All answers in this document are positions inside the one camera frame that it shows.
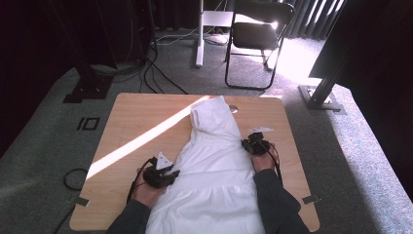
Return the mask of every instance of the dark sleeve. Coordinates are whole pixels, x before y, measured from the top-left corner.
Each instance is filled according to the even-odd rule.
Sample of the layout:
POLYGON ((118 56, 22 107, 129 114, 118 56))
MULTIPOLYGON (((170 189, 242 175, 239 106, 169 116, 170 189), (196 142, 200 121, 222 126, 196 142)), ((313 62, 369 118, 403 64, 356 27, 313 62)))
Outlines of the dark sleeve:
POLYGON ((254 176, 258 209, 267 234, 310 233, 298 212, 300 204, 282 188, 274 170, 263 170, 254 176))
POLYGON ((106 234, 143 234, 150 214, 151 210, 147 206, 131 199, 109 226, 106 234))

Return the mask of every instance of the hand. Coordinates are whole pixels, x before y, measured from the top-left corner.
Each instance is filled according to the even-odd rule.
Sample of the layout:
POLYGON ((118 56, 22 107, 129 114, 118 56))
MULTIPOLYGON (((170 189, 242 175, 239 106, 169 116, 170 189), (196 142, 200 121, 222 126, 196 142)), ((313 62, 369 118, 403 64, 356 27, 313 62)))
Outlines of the hand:
POLYGON ((164 188, 154 188, 151 187, 149 184, 145 182, 143 179, 143 174, 145 173, 146 168, 143 169, 142 173, 139 175, 139 178, 137 179, 136 185, 137 186, 132 195, 131 198, 142 203, 143 205, 147 206, 148 208, 152 209, 152 207, 155 205, 156 200, 158 199, 159 195, 161 195, 165 191, 164 188))
MULTIPOLYGON (((274 144, 270 143, 270 152, 274 155, 274 144)), ((267 152, 261 156, 249 154, 249 157, 252 161, 252 166, 256 173, 261 172, 262 170, 266 169, 274 169, 276 164, 274 163, 273 158, 271 158, 270 154, 267 152)))

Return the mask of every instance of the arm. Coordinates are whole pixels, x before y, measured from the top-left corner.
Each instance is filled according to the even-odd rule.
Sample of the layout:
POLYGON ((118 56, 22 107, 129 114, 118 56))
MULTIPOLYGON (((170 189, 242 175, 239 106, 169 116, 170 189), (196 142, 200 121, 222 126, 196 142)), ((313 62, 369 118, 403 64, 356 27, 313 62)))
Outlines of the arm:
POLYGON ((127 203, 122 213, 109 226, 106 234, 145 233, 151 209, 165 189, 156 189, 145 183, 143 180, 144 171, 136 182, 136 184, 141 185, 135 188, 131 195, 131 200, 127 203))
POLYGON ((295 198, 282 188, 274 171, 275 163, 268 153, 250 155, 256 171, 258 209, 267 234, 310 233, 298 212, 301 207, 295 198))

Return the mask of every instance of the gray carpet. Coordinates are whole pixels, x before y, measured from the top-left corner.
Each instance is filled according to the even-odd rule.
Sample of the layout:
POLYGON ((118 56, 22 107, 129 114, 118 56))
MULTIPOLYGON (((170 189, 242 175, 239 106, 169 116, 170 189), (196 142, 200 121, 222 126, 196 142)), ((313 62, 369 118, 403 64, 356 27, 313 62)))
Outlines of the gray carpet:
MULTIPOLYGON (((266 92, 226 87, 225 46, 206 44, 204 66, 196 68, 196 42, 181 40, 159 46, 155 63, 189 94, 282 99, 310 189, 322 199, 316 203, 321 223, 317 233, 413 233, 413 205, 351 92, 334 87, 332 94, 344 107, 340 113, 309 110, 301 98, 299 85, 319 82, 307 76, 322 44, 309 39, 286 40, 277 79, 266 92)), ((270 75, 262 64, 247 68, 244 62, 254 62, 237 59, 232 60, 231 74, 235 79, 241 78, 239 82, 259 83, 260 78, 270 75)), ((159 72, 155 73, 165 93, 182 94, 159 72)), ((107 99, 84 100, 80 104, 62 103, 78 80, 75 69, 56 81, 0 161, 0 233, 56 231, 79 195, 79 191, 63 185, 63 176, 72 169, 89 168, 117 94, 138 93, 138 77, 117 76, 107 99), (78 130, 82 118, 97 117, 100 121, 94 131, 78 130)), ((149 84, 156 87, 149 73, 147 77, 149 84)), ((151 93, 145 85, 140 91, 151 93)), ((72 182, 81 185, 82 174, 75 176, 72 182)), ((69 219, 57 233, 76 233, 69 228, 69 219)))

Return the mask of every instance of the white cloth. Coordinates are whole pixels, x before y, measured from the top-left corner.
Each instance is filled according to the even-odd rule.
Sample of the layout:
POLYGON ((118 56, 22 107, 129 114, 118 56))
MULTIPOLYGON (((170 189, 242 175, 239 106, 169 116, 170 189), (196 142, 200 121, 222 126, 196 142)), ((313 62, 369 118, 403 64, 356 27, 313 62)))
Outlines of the white cloth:
POLYGON ((224 97, 191 108, 191 139, 180 170, 152 209, 146 233, 264 233, 253 168, 224 97))

